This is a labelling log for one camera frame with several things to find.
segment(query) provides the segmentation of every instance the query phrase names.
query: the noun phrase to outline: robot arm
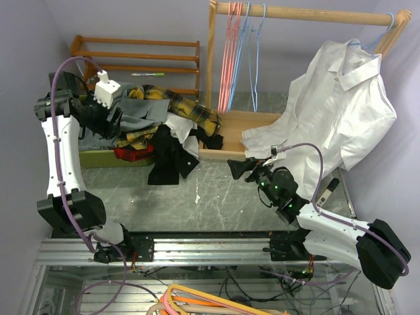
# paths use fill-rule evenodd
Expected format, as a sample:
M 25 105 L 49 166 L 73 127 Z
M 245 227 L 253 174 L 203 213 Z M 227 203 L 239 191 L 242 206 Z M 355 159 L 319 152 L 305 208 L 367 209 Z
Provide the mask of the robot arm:
M 257 183 L 259 194 L 262 191 L 270 200 L 266 206 L 277 207 L 278 216 L 289 224 L 297 221 L 299 229 L 290 250 L 300 257 L 311 254 L 342 261 L 363 271 L 379 287 L 391 289 L 411 259 L 392 228 L 379 219 L 373 223 L 348 219 L 309 204 L 297 195 L 298 184 L 287 168 L 271 171 L 276 160 L 277 148 L 273 146 L 269 159 L 228 160 L 228 164 L 234 179 L 251 171 L 245 181 Z
M 109 243 L 117 244 L 123 249 L 126 257 L 131 254 L 131 241 L 128 231 L 118 223 L 107 220 L 102 200 L 86 191 L 81 174 L 78 136 L 80 126 L 87 127 L 94 133 L 105 138 L 114 137 L 119 131 L 119 121 L 122 112 L 114 109 L 111 120 L 112 95 L 118 90 L 119 84 L 110 81 L 106 72 L 98 73 L 100 82 L 96 84 L 94 98 L 88 96 L 87 100 L 78 98 L 77 84 L 71 73 L 64 72 L 61 77 L 61 91 L 55 98 L 56 124 L 58 139 L 54 137 L 53 117 L 51 117 L 51 98 L 47 96 L 38 100 L 35 114 L 41 121 L 47 140 L 49 160 L 49 185 L 47 199 L 37 202 L 39 214 L 54 228 L 56 235 L 67 235 L 75 232 L 62 201 L 57 169 L 60 164 L 64 193 L 72 215 L 86 236 L 102 240 L 95 253 L 95 260 L 107 263 L 112 256 L 119 254 L 113 252 Z M 56 160 L 55 142 L 58 141 L 59 160 Z

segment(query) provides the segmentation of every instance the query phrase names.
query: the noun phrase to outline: purple wall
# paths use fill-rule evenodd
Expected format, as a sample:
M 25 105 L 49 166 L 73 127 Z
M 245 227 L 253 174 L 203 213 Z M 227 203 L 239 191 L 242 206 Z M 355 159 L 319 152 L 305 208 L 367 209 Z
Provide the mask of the purple wall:
M 201 90 L 205 89 L 208 0 L 45 0 L 67 44 L 74 35 L 200 41 Z M 372 12 L 379 0 L 266 0 L 267 5 Z M 254 28 L 260 18 L 253 20 Z M 219 90 L 226 16 L 217 16 L 214 56 L 214 91 Z M 309 62 L 327 40 L 348 41 L 358 37 L 363 26 L 266 19 L 260 45 L 259 90 L 288 92 L 292 80 L 306 72 Z M 244 56 L 237 91 L 249 91 L 248 50 Z M 161 82 L 176 86 L 185 77 L 165 77 Z
M 4 0 L 0 10 L 0 305 L 17 314 L 40 241 L 50 229 L 37 213 L 48 184 L 47 146 L 33 113 L 48 73 L 68 56 L 41 0 Z
M 413 19 L 382 63 L 387 96 L 398 119 L 379 145 L 346 178 L 360 219 L 387 221 L 411 252 L 410 273 L 392 290 L 398 313 L 418 314 L 420 278 L 420 4 L 381 1 L 377 12 L 409 9 Z M 369 43 L 375 28 L 361 39 Z

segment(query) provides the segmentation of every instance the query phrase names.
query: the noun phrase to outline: shirt collar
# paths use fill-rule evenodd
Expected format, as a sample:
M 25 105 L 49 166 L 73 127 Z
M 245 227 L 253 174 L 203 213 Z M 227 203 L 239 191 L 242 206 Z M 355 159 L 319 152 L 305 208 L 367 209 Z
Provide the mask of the shirt collar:
M 352 70 L 351 72 L 348 72 L 345 75 L 341 75 L 343 70 L 343 64 L 347 54 L 348 44 L 354 41 L 358 42 L 357 39 L 352 39 L 342 45 L 342 47 L 332 56 L 333 63 L 328 69 L 328 71 L 330 72 L 337 72 L 337 79 L 340 82 L 341 87 L 344 89 L 344 91 L 347 91 L 357 86 L 358 84 L 372 77 L 375 77 L 379 74 L 379 71 L 381 69 L 382 55 L 376 54 L 374 55 L 375 58 L 373 60 L 362 64 L 357 69 Z M 360 46 L 358 46 L 354 52 L 360 55 L 360 62 L 364 62 L 364 58 L 371 58 L 371 56 L 366 51 L 363 51 L 360 48 Z

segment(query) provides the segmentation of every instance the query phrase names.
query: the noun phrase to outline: yellow plaid fabric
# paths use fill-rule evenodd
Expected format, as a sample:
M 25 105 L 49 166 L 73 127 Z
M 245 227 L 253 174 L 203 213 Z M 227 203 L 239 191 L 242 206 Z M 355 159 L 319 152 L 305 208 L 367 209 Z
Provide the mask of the yellow plaid fabric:
M 158 131 L 158 127 L 159 126 L 151 126 L 131 133 L 126 133 L 117 140 L 118 148 L 124 148 L 125 146 L 132 146 L 136 150 L 147 148 L 147 140 L 153 137 L 156 131 Z
M 170 100 L 169 111 L 180 117 L 195 121 L 204 129 L 209 137 L 217 135 L 221 127 L 221 119 L 216 111 L 196 104 L 193 100 L 183 97 L 175 92 L 156 87 L 154 85 L 143 85 L 144 99 L 146 100 Z
M 142 89 L 135 87 L 128 95 L 129 98 L 145 100 L 170 100 L 169 111 L 180 117 L 195 121 L 197 125 L 204 129 L 209 137 L 217 135 L 221 127 L 221 119 L 214 110 L 196 104 L 193 100 L 183 97 L 163 87 L 154 85 L 143 85 Z M 151 126 L 145 129 L 132 131 L 121 136 L 117 145 L 119 148 L 132 146 L 136 150 L 147 148 L 147 141 L 151 139 L 158 130 L 159 126 Z

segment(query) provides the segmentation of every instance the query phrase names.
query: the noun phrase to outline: black garment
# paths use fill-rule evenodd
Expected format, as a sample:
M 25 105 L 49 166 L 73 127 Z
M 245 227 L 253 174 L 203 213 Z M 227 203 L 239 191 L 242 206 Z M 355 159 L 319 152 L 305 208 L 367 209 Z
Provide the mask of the black garment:
M 207 149 L 220 150 L 223 147 L 223 136 L 207 136 L 204 129 L 200 126 L 197 129 L 191 129 L 189 135 L 196 136 L 198 140 L 205 144 Z
M 179 175 L 186 179 L 199 161 L 185 151 L 166 125 L 160 125 L 149 140 L 155 150 L 155 166 L 149 174 L 149 185 L 178 185 Z

